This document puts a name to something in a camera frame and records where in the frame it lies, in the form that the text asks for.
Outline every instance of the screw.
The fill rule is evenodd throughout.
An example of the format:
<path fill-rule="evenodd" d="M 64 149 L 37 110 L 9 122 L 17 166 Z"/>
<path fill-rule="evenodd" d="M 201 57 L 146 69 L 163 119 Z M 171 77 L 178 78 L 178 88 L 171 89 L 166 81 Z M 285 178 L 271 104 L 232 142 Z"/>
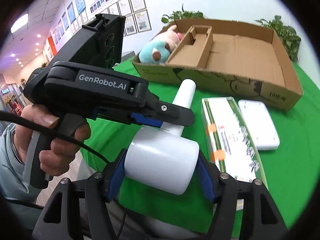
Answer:
<path fill-rule="evenodd" d="M 258 185 L 258 186 L 261 186 L 261 185 L 262 185 L 261 179 L 255 179 L 253 182 L 254 182 L 256 185 Z"/>
<path fill-rule="evenodd" d="M 69 179 L 68 178 L 63 178 L 62 180 L 60 180 L 60 183 L 61 184 L 66 184 L 69 182 Z"/>
<path fill-rule="evenodd" d="M 101 178 L 102 178 L 102 172 L 96 172 L 96 173 L 94 174 L 94 177 L 95 177 L 96 179 L 101 179 Z"/>
<path fill-rule="evenodd" d="M 220 178 L 222 178 L 222 179 L 229 179 L 229 174 L 223 172 L 223 173 L 220 174 Z"/>

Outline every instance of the light blue jacket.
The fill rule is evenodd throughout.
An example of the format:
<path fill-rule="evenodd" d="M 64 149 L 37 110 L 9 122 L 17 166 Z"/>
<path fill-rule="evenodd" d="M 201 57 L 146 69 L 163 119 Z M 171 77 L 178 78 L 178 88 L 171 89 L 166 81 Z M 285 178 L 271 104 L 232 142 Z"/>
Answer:
<path fill-rule="evenodd" d="M 12 142 L 14 132 L 15 124 L 11 123 L 0 137 L 0 190 L 7 199 L 19 199 L 35 204 L 41 190 L 22 180 L 24 164 L 17 158 Z M 9 205 L 25 228 L 34 228 L 41 213 L 40 209 L 14 203 Z"/>

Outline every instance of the table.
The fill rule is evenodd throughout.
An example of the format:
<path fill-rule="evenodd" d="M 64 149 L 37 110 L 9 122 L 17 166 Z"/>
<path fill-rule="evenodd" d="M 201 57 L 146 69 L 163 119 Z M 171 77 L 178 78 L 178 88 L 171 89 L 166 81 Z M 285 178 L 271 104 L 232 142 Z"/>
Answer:
<path fill-rule="evenodd" d="M 274 151 L 260 152 L 267 177 L 269 191 L 275 200 L 285 223 L 290 227 L 306 205 L 319 176 L 320 168 L 320 90 L 294 64 L 302 84 L 304 95 L 288 112 L 269 108 L 270 115 L 280 137 L 280 146 Z M 129 60 L 115 67 L 116 71 L 139 76 Z M 150 83 L 149 90 L 160 100 L 172 102 L 178 87 Z M 201 98 L 230 96 L 196 90 L 191 109 L 196 119 L 186 127 L 182 136 L 195 140 L 208 156 L 204 128 L 201 120 Z M 122 148 L 128 148 L 139 130 L 137 125 L 124 125 L 107 120 L 89 120 L 92 136 L 85 143 L 103 154 L 109 161 L 115 160 Z M 81 149 L 89 166 L 102 171 L 105 163 Z M 186 192 L 180 196 L 151 188 L 125 178 L 120 188 L 121 205 L 161 221 L 193 231 L 206 233 L 212 219 L 212 205 L 204 198 L 196 175 L 193 175 Z M 241 228 L 242 211 L 236 213 L 233 237 Z"/>

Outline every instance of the cardboard box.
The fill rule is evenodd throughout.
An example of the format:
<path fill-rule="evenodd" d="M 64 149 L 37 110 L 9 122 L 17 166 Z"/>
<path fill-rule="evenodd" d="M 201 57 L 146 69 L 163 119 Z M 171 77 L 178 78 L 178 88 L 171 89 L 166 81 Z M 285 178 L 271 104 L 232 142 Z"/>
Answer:
<path fill-rule="evenodd" d="M 262 162 L 233 97 L 203 98 L 202 121 L 209 161 L 236 180 L 261 179 L 268 188 Z M 238 200 L 237 210 L 243 208 Z"/>
<path fill-rule="evenodd" d="M 172 22 L 161 32 L 173 24 L 177 25 L 176 32 L 185 36 L 165 65 L 141 64 L 138 56 L 132 60 L 142 78 L 176 85 L 189 78 L 198 89 L 263 101 L 286 111 L 303 95 L 292 63 L 273 30 L 244 22 L 185 19 Z M 195 39 L 204 30 L 206 34 L 212 32 L 209 52 L 211 37 L 201 42 Z"/>

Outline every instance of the finger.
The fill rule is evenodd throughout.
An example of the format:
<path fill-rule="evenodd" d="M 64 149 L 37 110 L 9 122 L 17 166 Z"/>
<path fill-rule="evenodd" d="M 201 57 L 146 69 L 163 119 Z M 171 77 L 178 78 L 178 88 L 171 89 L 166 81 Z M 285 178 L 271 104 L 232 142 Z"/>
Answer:
<path fill-rule="evenodd" d="M 91 135 L 91 129 L 89 124 L 84 124 L 80 126 L 75 132 L 75 138 L 79 141 L 84 141 L 90 138 L 90 135 Z M 73 143 L 69 143 L 64 140 L 61 140 L 59 138 L 55 138 L 51 142 L 51 150 L 55 154 L 72 156 L 72 155 L 75 155 L 79 149 L 80 149 L 79 146 Z"/>
<path fill-rule="evenodd" d="M 65 156 L 54 154 L 50 150 L 43 150 L 39 154 L 41 164 L 53 169 L 61 169 L 69 167 L 69 164 L 75 159 L 74 156 Z"/>
<path fill-rule="evenodd" d="M 42 105 L 28 105 L 21 114 L 21 117 L 33 121 L 37 124 L 53 128 L 58 123 L 58 117 L 53 116 L 45 106 Z M 32 130 L 21 125 L 16 125 L 14 144 L 17 150 L 25 151 L 28 148 L 29 141 L 32 135 Z"/>
<path fill-rule="evenodd" d="M 42 163 L 40 164 L 40 167 L 45 173 L 48 173 L 49 175 L 55 176 L 55 177 L 60 176 L 69 170 L 69 166 L 61 167 L 61 168 L 51 168 L 51 167 L 45 166 Z"/>

